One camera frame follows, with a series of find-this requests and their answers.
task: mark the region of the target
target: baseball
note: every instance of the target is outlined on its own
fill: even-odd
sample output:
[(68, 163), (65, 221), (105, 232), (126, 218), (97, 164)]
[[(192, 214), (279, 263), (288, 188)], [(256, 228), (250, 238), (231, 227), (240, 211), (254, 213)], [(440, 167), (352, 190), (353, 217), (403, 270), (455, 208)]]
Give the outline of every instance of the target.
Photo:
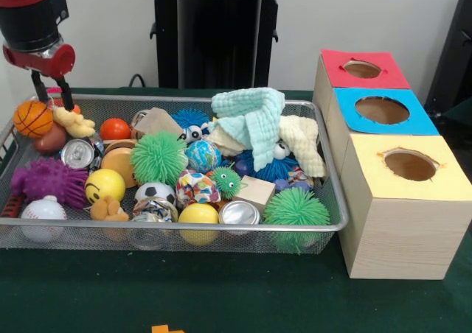
[[(21, 213), (22, 219), (31, 220), (66, 220), (66, 212), (56, 197), (48, 195), (31, 202)], [(59, 226), (21, 226), (26, 238), (33, 242), (47, 243), (55, 241), (63, 233)]]

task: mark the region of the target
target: pink toy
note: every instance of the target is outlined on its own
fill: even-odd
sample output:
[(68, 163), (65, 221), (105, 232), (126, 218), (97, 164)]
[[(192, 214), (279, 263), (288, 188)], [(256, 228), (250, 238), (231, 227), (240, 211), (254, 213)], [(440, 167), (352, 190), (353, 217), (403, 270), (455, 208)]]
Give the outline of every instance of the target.
[(16, 169), (10, 186), (13, 195), (25, 194), (27, 202), (54, 195), (60, 204), (81, 209), (86, 204), (83, 190), (88, 176), (86, 169), (72, 169), (61, 160), (42, 158), (32, 162), (29, 169)]

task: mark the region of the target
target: colorful patterned ball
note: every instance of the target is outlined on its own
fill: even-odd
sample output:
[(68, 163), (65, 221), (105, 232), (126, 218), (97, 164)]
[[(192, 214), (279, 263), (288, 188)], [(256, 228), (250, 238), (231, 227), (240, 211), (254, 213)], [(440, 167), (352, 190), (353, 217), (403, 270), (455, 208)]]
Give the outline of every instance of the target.
[(200, 173), (207, 173), (220, 166), (221, 152), (209, 141), (194, 141), (185, 152), (189, 158), (189, 168)]

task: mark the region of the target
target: mint green washcloth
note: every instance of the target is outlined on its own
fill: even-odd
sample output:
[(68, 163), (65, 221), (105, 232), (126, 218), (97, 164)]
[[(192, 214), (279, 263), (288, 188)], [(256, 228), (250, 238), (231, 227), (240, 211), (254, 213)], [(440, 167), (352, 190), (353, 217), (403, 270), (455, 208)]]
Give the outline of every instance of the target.
[(259, 171), (274, 160), (284, 106), (285, 95), (273, 88), (216, 94), (212, 98), (212, 109), (218, 120), (210, 123), (209, 130), (220, 125), (233, 139), (252, 149), (254, 171)]

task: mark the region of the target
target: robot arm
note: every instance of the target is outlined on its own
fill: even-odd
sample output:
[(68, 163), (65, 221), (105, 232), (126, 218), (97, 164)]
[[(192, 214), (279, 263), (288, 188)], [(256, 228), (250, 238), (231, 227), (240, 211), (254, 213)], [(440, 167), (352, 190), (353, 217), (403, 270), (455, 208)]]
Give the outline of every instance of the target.
[(58, 24), (69, 17), (66, 0), (0, 0), (3, 53), (14, 66), (32, 71), (40, 101), (47, 102), (41, 76), (51, 77), (62, 88), (64, 107), (74, 108), (64, 75), (75, 63), (74, 49), (63, 42)]

